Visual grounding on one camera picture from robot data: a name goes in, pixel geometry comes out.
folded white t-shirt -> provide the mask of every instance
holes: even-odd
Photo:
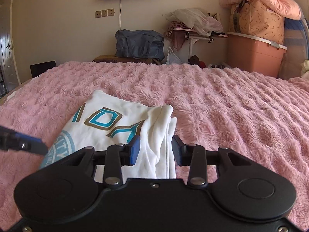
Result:
[[[141,148],[133,167],[122,167],[127,178],[175,178],[171,139],[176,118],[173,107],[148,107],[128,102],[96,90],[64,126],[41,164],[48,166],[84,147],[104,151],[107,147],[128,144],[134,135]],[[97,166],[95,181],[102,182],[104,166]]]

white storage bin lid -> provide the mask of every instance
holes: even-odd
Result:
[[[288,48],[284,45],[280,45],[278,43],[275,43],[275,42],[272,42],[270,40],[267,40],[267,39],[264,39],[264,38],[261,38],[261,37],[257,37],[257,36],[251,36],[251,35],[246,35],[246,34],[240,34],[240,33],[236,33],[236,32],[227,32],[228,35],[236,35],[236,36],[242,36],[242,37],[246,37],[246,38],[251,38],[253,40],[258,40],[258,41],[261,41],[261,42],[265,42],[267,44],[270,44],[274,47],[278,46],[280,47],[281,49],[284,49],[284,50],[287,50]]]

beige wall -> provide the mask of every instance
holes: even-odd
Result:
[[[163,33],[164,15],[187,7],[220,12],[227,26],[229,11],[218,0],[122,0],[122,28],[153,29]],[[95,19],[95,11],[115,8],[115,16]],[[13,41],[21,82],[31,77],[29,65],[56,60],[92,61],[99,55],[115,54],[119,29],[120,0],[14,0]],[[194,54],[206,63],[226,59],[225,39],[199,41]],[[188,58],[188,43],[179,54]]]

plastic storage box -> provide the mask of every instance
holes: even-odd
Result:
[[[264,38],[228,32],[228,65],[278,77],[287,48]]]

circular disc cover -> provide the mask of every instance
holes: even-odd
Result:
[[[227,212],[250,220],[287,215],[296,200],[291,182],[261,166],[235,166],[212,184],[212,196]]]
[[[23,180],[14,191],[16,205],[25,218],[53,222],[89,208],[98,195],[97,183],[78,167],[45,168]]]

